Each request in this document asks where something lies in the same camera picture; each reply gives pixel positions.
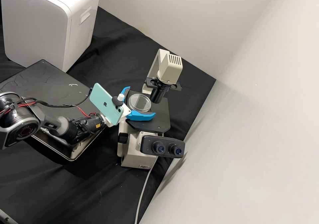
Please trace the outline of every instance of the white mini fridge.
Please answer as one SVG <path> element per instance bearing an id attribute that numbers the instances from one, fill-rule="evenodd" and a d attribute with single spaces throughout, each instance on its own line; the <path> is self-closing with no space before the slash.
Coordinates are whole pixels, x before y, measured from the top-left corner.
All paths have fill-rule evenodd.
<path id="1" fill-rule="evenodd" d="M 66 72 L 91 43 L 99 0 L 1 0 L 7 57 Z"/>

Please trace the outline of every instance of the clear petri dish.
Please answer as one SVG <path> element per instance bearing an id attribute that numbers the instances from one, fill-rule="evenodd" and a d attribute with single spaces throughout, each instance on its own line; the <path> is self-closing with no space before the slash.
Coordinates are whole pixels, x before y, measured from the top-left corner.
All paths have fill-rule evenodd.
<path id="1" fill-rule="evenodd" d="M 128 100 L 128 104 L 132 110 L 136 110 L 140 112 L 147 112 L 151 108 L 150 99 L 143 94 L 131 95 Z"/>

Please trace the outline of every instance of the black table surface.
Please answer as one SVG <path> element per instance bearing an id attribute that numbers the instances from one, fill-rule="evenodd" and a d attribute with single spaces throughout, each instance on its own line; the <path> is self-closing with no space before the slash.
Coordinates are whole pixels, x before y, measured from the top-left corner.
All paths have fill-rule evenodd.
<path id="1" fill-rule="evenodd" d="M 0 82 L 24 68 L 9 61 L 0 31 Z M 68 74 L 109 93 L 140 91 L 158 43 L 99 8 L 92 43 Z M 171 129 L 183 140 L 215 79 L 183 60 L 181 92 L 166 94 Z M 0 150 L 0 209 L 18 223 L 134 223 L 146 170 L 124 168 L 117 157 L 118 126 L 105 129 L 78 160 L 54 162 L 44 146 L 21 142 Z M 171 159 L 158 158 L 142 199 L 139 220 Z"/>

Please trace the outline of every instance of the smartphone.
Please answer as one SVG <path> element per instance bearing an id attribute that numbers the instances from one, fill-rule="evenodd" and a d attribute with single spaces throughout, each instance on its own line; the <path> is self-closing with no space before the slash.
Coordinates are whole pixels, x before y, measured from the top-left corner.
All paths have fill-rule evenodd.
<path id="1" fill-rule="evenodd" d="M 100 84 L 94 84 L 89 98 L 111 124 L 117 125 L 119 123 L 124 109 L 113 104 L 112 96 Z"/>

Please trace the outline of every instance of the black cable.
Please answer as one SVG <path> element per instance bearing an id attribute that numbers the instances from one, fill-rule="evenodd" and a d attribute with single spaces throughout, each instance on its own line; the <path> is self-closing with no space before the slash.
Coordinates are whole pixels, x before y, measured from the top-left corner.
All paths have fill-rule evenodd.
<path id="1" fill-rule="evenodd" d="M 22 99 L 22 100 L 19 100 L 17 102 L 15 102 L 17 105 L 23 101 L 27 101 L 27 100 L 37 100 L 36 98 L 33 98 L 33 97 L 29 97 L 29 98 L 25 98 L 25 99 Z"/>
<path id="2" fill-rule="evenodd" d="M 86 101 L 86 99 L 90 96 L 91 92 L 92 92 L 92 88 L 90 88 L 89 93 L 87 94 L 87 97 L 85 97 L 84 100 L 82 100 L 80 103 L 77 103 L 75 106 L 78 106 L 78 105 L 82 104 L 84 101 Z"/>
<path id="3" fill-rule="evenodd" d="M 76 107 L 76 106 L 82 104 L 84 101 L 86 101 L 87 98 L 90 96 L 91 92 L 92 92 L 92 88 L 90 88 L 89 93 L 87 94 L 85 99 L 82 100 L 80 103 L 77 103 L 76 105 L 71 105 L 71 104 L 69 104 L 69 105 L 50 105 L 47 102 L 42 101 L 42 100 L 36 100 L 36 103 L 39 103 L 41 105 L 44 105 L 44 106 L 47 106 L 47 107 L 51 107 L 51 108 L 71 108 L 71 107 Z"/>

